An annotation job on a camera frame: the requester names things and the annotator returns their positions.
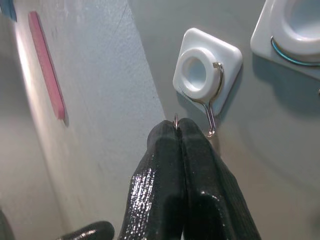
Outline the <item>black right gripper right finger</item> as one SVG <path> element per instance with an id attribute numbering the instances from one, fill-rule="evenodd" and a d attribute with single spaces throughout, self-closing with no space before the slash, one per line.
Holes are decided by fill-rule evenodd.
<path id="1" fill-rule="evenodd" d="M 187 192 L 185 240 L 262 240 L 237 179 L 197 124 L 178 123 Z"/>

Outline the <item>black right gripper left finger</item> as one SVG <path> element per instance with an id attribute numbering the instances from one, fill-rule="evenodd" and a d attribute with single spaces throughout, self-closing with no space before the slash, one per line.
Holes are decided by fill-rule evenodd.
<path id="1" fill-rule="evenodd" d="M 164 120 L 147 137 L 134 171 L 118 240 L 181 240 L 186 189 L 180 141 Z"/>

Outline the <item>black glove loose finger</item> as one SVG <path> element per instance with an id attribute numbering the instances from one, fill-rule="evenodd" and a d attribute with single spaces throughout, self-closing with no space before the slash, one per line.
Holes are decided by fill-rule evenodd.
<path id="1" fill-rule="evenodd" d="M 113 240 L 115 229 L 108 221 L 97 221 L 56 240 Z"/>

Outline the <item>pink strip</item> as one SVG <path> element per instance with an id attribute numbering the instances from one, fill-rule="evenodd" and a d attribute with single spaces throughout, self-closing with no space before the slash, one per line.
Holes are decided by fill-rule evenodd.
<path id="1" fill-rule="evenodd" d="M 53 113 L 58 120 L 64 120 L 66 111 L 63 96 L 56 78 L 40 17 L 36 11 L 28 13 L 28 24 Z"/>

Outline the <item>blue object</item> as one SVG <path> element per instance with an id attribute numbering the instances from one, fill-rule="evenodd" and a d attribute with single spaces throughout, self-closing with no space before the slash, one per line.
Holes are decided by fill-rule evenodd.
<path id="1" fill-rule="evenodd" d="M 0 0 L 0 12 L 13 21 L 17 21 L 17 15 L 13 0 Z"/>

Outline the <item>white adhesive wall hook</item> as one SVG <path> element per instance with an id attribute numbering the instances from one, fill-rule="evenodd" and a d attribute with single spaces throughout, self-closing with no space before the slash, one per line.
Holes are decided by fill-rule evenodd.
<path id="1" fill-rule="evenodd" d="M 320 81 L 320 0 L 265 0 L 250 47 Z"/>
<path id="2" fill-rule="evenodd" d="M 220 114 L 241 70 L 241 51 L 198 28 L 188 29 L 182 39 L 172 84 L 174 89 L 203 112 L 208 134 L 215 135 Z"/>

